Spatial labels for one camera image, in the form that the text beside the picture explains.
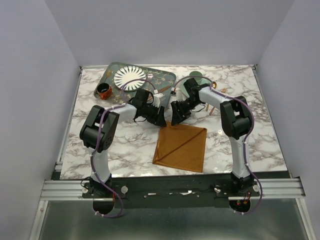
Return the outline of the orange-brown cloth napkin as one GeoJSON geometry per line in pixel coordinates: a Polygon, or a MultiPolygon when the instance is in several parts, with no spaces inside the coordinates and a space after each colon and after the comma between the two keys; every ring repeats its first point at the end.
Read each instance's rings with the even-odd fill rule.
{"type": "Polygon", "coordinates": [[[170,121],[159,130],[152,163],[201,173],[204,168],[207,129],[170,121]]]}

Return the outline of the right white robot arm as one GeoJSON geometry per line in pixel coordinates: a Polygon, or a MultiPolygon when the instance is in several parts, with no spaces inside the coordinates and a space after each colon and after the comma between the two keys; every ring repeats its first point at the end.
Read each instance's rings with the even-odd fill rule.
{"type": "Polygon", "coordinates": [[[227,96],[213,88],[212,84],[197,84],[194,78],[184,82],[188,97],[183,99],[182,91],[174,85],[171,94],[176,100],[171,102],[171,124],[177,125],[190,117],[191,110],[200,104],[209,104],[220,111],[222,130],[229,137],[232,152],[230,191],[241,196],[253,183],[254,175],[249,168],[247,139],[254,129],[252,110],[243,96],[227,96]]]}

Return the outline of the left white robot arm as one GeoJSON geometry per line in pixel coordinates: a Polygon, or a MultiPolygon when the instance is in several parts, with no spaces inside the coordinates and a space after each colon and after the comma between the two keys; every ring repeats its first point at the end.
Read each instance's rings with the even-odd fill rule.
{"type": "Polygon", "coordinates": [[[107,197],[111,191],[111,185],[107,182],[111,177],[108,149],[114,140],[117,125],[142,117],[155,126],[166,127],[165,107],[162,105],[165,98],[165,95],[157,90],[149,92],[138,89],[127,103],[109,108],[99,105],[91,108],[79,137],[85,147],[93,149],[90,156],[91,179],[96,182],[93,191],[99,197],[107,197]]]}

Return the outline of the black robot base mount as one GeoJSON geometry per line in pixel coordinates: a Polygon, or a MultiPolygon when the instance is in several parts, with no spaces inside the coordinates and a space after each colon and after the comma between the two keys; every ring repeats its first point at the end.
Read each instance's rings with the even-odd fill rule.
{"type": "Polygon", "coordinates": [[[250,200],[260,196],[259,185],[249,176],[237,180],[230,173],[177,176],[115,177],[105,185],[89,179],[82,197],[93,208],[108,212],[125,209],[229,208],[247,212],[250,200]]]}

